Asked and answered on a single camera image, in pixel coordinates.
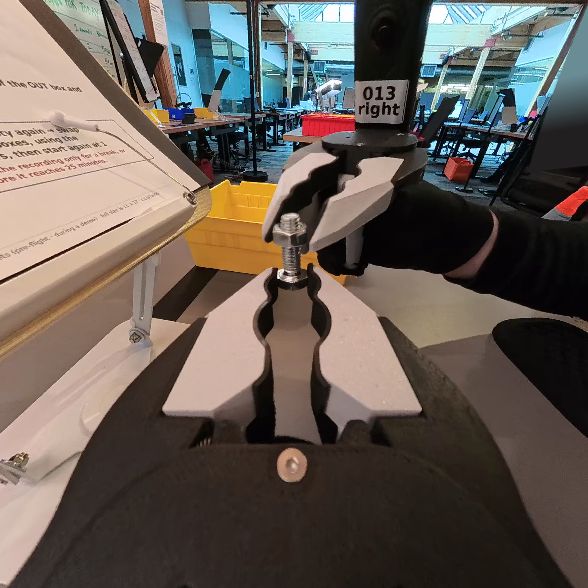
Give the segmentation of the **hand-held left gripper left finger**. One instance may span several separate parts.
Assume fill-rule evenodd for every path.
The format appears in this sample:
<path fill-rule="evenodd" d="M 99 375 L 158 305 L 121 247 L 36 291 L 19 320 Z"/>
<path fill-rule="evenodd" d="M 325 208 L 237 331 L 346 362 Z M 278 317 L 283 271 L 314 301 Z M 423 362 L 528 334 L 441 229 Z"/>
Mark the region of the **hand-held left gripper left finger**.
<path fill-rule="evenodd" d="M 266 269 L 202 321 L 162 410 L 173 417 L 231 421 L 248 442 L 275 436 L 273 367 L 277 269 Z"/>

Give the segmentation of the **white stand base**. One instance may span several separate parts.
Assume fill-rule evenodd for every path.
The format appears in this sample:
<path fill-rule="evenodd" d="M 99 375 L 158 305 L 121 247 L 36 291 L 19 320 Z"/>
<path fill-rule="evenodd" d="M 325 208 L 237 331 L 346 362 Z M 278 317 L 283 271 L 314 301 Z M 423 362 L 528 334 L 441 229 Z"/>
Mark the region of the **white stand base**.
<path fill-rule="evenodd" d="M 110 407 L 188 325 L 154 319 L 151 342 L 115 327 L 1 432 L 1 459 L 28 454 L 16 482 L 1 484 L 1 535 L 46 527 L 82 451 Z"/>

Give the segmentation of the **white stand bracket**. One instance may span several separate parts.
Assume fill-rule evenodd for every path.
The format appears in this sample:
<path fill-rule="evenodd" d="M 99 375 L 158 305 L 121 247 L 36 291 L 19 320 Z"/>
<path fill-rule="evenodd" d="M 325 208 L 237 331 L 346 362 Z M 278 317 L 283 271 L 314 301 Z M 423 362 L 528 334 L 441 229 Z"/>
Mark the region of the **white stand bracket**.
<path fill-rule="evenodd" d="M 152 346 L 153 293 L 160 259 L 161 253 L 153 254 L 138 264 L 133 271 L 132 316 L 129 331 L 131 329 L 141 331 L 145 338 L 139 343 L 144 343 L 146 346 Z"/>

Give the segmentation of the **black pole with round base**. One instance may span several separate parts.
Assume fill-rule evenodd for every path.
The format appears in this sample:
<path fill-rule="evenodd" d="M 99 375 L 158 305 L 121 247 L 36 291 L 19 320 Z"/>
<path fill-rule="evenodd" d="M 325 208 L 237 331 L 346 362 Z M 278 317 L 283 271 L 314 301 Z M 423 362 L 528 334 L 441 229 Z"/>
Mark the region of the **black pole with round base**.
<path fill-rule="evenodd" d="M 252 1 L 245 1 L 246 4 L 246 20 L 247 20 L 247 42 L 248 42 L 248 53 L 249 53 L 249 112 L 250 112 L 250 129 L 252 134 L 251 150 L 252 150 L 252 169 L 250 171 L 244 171 L 243 177 L 248 182 L 266 182 L 268 180 L 268 174 L 265 171 L 258 169 L 258 161 L 256 154 L 256 94 L 255 94 L 255 63 L 254 63 L 254 31 L 253 31 L 253 18 L 252 18 Z"/>

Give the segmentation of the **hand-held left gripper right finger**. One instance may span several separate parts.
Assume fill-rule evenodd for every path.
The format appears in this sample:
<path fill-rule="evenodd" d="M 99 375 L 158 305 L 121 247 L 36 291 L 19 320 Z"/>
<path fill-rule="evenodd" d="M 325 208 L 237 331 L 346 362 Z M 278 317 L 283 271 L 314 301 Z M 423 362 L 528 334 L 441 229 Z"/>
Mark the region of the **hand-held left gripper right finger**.
<path fill-rule="evenodd" d="M 322 444 L 351 421 L 417 417 L 422 406 L 375 311 L 321 268 L 307 268 L 313 349 L 311 406 Z"/>

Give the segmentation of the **orange grey object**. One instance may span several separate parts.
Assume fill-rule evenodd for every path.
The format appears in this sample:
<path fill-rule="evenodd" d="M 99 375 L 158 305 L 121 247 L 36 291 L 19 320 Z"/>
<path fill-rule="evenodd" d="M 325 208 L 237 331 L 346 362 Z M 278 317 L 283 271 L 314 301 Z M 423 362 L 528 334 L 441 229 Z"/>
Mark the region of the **orange grey object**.
<path fill-rule="evenodd" d="M 550 221 L 568 222 L 586 201 L 587 186 L 584 186 L 570 194 L 566 199 L 549 210 L 541 218 Z"/>

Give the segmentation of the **dark partition panel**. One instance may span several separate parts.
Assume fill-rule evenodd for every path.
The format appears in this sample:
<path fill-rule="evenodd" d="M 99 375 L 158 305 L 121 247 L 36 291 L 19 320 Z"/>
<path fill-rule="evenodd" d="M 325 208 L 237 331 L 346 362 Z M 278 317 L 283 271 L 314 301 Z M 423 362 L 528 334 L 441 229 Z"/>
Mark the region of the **dark partition panel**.
<path fill-rule="evenodd" d="M 555 91 L 534 134 L 530 172 L 587 167 L 587 1 L 572 18 L 536 97 Z"/>

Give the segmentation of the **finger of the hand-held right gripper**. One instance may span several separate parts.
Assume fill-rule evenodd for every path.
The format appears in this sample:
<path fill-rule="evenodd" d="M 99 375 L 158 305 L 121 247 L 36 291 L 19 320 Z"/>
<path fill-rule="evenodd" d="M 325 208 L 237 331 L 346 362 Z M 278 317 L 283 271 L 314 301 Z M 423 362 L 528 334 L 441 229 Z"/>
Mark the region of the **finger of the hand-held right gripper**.
<path fill-rule="evenodd" d="M 263 241 L 273 240 L 274 226 L 287 213 L 297 213 L 311 235 L 318 224 L 319 193 L 336 187 L 339 171 L 339 158 L 327 152 L 311 152 L 286 168 L 266 211 Z"/>
<path fill-rule="evenodd" d="M 323 204 L 310 250 L 318 252 L 349 237 L 384 212 L 392 199 L 392 179 L 400 167 L 400 158 L 361 160 L 359 174 Z"/>

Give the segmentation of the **whiteboard with green writing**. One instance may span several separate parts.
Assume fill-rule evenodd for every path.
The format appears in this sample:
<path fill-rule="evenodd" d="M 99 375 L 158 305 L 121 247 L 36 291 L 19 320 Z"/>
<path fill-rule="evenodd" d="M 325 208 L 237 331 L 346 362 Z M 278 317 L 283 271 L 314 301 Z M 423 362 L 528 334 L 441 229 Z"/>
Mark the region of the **whiteboard with green writing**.
<path fill-rule="evenodd" d="M 99 1 L 45 1 L 104 70 L 120 82 Z"/>

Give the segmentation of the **red plastic bin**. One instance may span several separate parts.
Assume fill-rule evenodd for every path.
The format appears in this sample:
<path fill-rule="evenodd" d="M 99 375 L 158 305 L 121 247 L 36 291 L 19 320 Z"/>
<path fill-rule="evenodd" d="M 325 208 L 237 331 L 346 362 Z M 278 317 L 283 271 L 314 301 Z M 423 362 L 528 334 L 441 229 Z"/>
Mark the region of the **red plastic bin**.
<path fill-rule="evenodd" d="M 324 137 L 355 130 L 353 115 L 312 113 L 302 115 L 300 119 L 303 136 Z"/>

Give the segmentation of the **wooden desk with red bin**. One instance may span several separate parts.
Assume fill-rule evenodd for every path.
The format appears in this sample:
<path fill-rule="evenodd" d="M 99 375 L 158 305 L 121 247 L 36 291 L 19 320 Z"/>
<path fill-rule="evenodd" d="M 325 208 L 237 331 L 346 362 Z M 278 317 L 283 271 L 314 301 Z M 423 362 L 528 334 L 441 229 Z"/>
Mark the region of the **wooden desk with red bin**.
<path fill-rule="evenodd" d="M 293 143 L 293 151 L 297 151 L 301 147 L 312 145 L 314 143 L 321 144 L 324 140 L 324 137 L 303 136 L 302 127 L 293 131 L 289 131 L 283 135 L 284 141 Z"/>

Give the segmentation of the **yellow plastic bin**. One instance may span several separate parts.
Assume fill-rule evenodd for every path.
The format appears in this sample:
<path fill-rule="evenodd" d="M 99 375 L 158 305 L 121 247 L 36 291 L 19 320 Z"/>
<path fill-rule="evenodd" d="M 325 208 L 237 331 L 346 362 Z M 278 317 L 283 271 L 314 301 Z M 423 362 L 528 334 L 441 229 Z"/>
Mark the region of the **yellow plastic bin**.
<path fill-rule="evenodd" d="M 261 228 L 275 183 L 224 180 L 210 190 L 209 214 L 185 233 L 200 268 L 258 275 L 282 269 L 282 249 L 262 240 Z"/>

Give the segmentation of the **orange floor bin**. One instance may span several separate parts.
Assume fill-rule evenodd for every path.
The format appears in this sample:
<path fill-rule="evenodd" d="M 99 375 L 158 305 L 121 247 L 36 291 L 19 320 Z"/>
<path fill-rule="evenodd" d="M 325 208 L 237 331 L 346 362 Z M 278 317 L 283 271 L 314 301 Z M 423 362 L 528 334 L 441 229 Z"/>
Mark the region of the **orange floor bin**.
<path fill-rule="evenodd" d="M 465 183 L 473 170 L 474 162 L 469 158 L 449 157 L 443 169 L 443 176 L 457 183 Z"/>

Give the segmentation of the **silver hex nut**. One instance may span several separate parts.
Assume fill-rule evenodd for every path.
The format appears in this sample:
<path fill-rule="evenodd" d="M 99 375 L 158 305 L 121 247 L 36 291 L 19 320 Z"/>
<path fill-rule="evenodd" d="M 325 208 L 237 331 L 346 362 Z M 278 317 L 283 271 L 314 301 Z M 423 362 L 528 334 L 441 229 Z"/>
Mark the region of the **silver hex nut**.
<path fill-rule="evenodd" d="M 275 224 L 272 240 L 279 247 L 304 247 L 307 244 L 306 225 L 300 224 L 297 228 L 286 229 L 280 224 Z"/>

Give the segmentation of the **person's right hand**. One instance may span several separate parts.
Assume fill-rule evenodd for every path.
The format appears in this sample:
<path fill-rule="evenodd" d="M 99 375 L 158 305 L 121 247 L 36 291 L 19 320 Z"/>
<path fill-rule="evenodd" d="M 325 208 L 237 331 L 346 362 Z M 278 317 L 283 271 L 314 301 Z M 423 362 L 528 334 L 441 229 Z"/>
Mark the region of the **person's right hand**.
<path fill-rule="evenodd" d="M 493 250 L 498 229 L 489 208 L 421 181 L 396 189 L 386 211 L 357 238 L 320 250 L 318 261 L 332 275 L 360 276 L 371 265 L 469 281 Z"/>

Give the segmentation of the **person's right forearm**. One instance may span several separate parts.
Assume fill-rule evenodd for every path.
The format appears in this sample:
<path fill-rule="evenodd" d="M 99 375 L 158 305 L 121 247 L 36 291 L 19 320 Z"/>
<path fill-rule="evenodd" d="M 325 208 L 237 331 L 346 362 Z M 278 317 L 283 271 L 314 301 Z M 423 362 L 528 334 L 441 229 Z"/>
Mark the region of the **person's right forearm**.
<path fill-rule="evenodd" d="M 564 222 L 491 212 L 481 248 L 445 278 L 477 293 L 587 320 L 587 219 Z"/>

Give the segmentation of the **silver hex bolt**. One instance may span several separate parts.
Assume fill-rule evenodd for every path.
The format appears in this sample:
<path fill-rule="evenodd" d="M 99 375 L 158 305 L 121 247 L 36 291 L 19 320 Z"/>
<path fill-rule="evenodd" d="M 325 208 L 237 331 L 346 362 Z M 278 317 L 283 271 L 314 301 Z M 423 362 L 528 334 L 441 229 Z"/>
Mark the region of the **silver hex bolt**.
<path fill-rule="evenodd" d="M 283 214 L 277 224 L 286 229 L 293 229 L 304 223 L 298 213 L 290 212 Z M 283 267 L 277 272 L 277 283 L 281 289 L 300 290 L 306 287 L 307 272 L 302 268 L 300 261 L 305 247 L 281 247 Z"/>

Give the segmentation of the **wooden instruction board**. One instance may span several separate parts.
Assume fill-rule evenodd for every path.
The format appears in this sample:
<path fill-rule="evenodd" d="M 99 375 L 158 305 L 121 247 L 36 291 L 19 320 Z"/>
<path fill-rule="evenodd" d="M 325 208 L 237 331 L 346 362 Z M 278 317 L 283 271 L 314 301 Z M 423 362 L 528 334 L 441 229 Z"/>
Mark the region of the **wooden instruction board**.
<path fill-rule="evenodd" d="M 199 223 L 211 208 L 208 184 L 195 193 L 195 207 L 187 200 L 186 204 L 168 201 L 22 273 L 1 279 L 1 355 Z"/>

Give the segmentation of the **wooden pillar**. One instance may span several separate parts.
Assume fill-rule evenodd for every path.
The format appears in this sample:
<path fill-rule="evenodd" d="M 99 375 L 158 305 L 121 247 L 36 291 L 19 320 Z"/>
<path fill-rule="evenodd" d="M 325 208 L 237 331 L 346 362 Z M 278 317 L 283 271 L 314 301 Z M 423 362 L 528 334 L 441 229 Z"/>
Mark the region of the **wooden pillar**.
<path fill-rule="evenodd" d="M 176 86 L 173 79 L 171 59 L 168 51 L 168 33 L 162 1 L 138 1 L 146 39 L 163 46 L 164 50 L 155 68 L 155 80 L 163 107 L 175 107 Z"/>

